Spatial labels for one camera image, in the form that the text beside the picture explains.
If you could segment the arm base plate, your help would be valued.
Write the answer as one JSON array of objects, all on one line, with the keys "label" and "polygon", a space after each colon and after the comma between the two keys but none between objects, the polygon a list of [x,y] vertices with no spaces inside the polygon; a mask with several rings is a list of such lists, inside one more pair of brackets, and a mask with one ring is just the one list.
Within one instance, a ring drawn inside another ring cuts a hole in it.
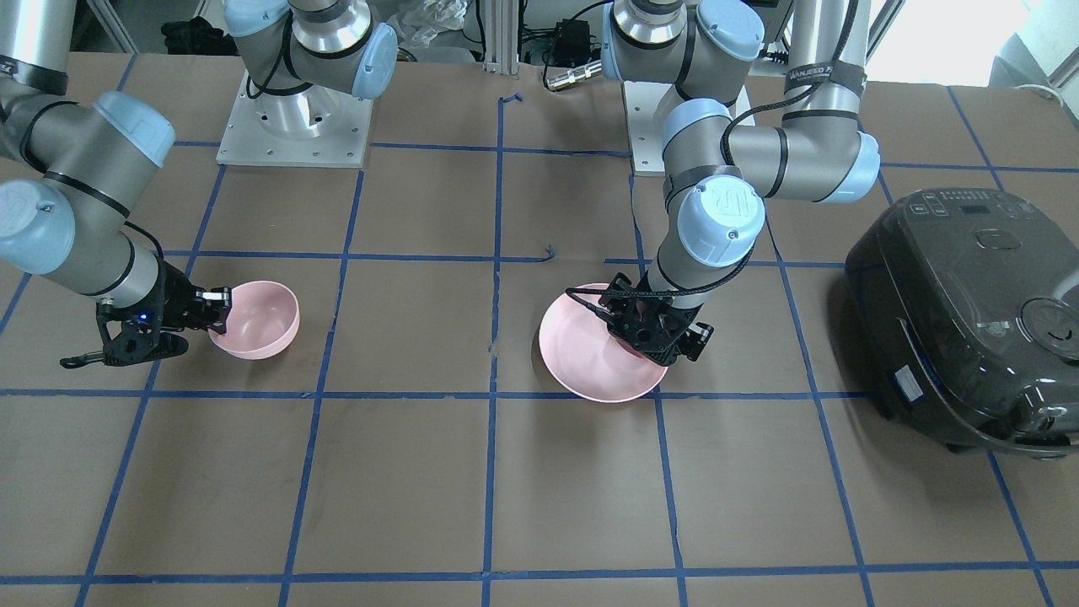
[{"label": "arm base plate", "polygon": [[718,139],[732,118],[751,108],[745,85],[740,86],[729,108],[718,101],[686,104],[672,84],[658,82],[627,81],[623,83],[623,93],[637,177],[666,175],[667,143],[677,135],[689,136],[689,142],[675,144],[678,169],[689,168],[689,161],[720,162]]},{"label": "arm base plate", "polygon": [[265,168],[360,169],[373,101],[312,86],[292,96],[247,95],[240,78],[217,162]]}]

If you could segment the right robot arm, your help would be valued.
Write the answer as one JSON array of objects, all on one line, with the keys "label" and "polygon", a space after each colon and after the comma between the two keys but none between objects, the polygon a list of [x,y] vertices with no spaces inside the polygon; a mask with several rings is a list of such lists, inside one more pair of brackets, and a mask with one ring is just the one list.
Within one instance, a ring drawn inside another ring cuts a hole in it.
[{"label": "right robot arm", "polygon": [[[84,107],[67,96],[72,1],[3,3],[3,157],[40,174],[3,183],[3,259],[93,299],[100,349],[62,367],[112,368],[178,357],[185,330],[263,360],[299,330],[299,301],[278,282],[199,287],[126,230],[176,142],[173,124],[110,91]],[[226,31],[267,132],[319,136],[341,100],[388,88],[396,31],[365,1],[226,1]]]}]

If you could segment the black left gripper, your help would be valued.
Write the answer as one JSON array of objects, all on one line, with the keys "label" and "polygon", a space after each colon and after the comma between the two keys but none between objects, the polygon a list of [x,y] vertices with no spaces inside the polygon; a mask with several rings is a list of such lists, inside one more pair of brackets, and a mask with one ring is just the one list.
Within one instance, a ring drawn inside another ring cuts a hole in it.
[{"label": "black left gripper", "polygon": [[604,295],[606,328],[633,341],[654,343],[656,349],[666,353],[670,365],[679,357],[697,361],[714,334],[711,325],[695,321],[698,309],[672,307],[671,298],[655,298],[640,291],[622,272],[610,280],[607,289],[618,293]]}]

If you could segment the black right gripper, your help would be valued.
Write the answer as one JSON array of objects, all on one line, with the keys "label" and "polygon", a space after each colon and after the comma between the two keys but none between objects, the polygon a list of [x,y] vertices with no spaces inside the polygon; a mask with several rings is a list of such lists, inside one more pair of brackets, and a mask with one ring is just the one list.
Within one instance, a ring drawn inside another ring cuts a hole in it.
[{"label": "black right gripper", "polygon": [[206,291],[190,282],[185,272],[158,259],[158,280],[138,303],[126,307],[103,301],[96,304],[103,349],[62,358],[59,365],[127,368],[178,357],[189,349],[188,341],[178,336],[185,328],[226,335],[232,307],[231,287]]}]

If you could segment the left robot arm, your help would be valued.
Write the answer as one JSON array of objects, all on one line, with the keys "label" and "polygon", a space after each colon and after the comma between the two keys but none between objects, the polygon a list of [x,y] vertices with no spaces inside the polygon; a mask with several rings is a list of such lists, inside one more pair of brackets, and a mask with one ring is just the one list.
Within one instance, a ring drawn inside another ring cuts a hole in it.
[{"label": "left robot arm", "polygon": [[786,91],[733,114],[765,42],[743,1],[613,1],[604,75],[660,82],[663,206],[669,227],[639,282],[617,274],[591,311],[625,349],[659,365],[696,360],[712,334],[696,321],[710,293],[750,258],[765,201],[855,202],[878,177],[879,146],[860,130],[868,1],[797,1]]}]

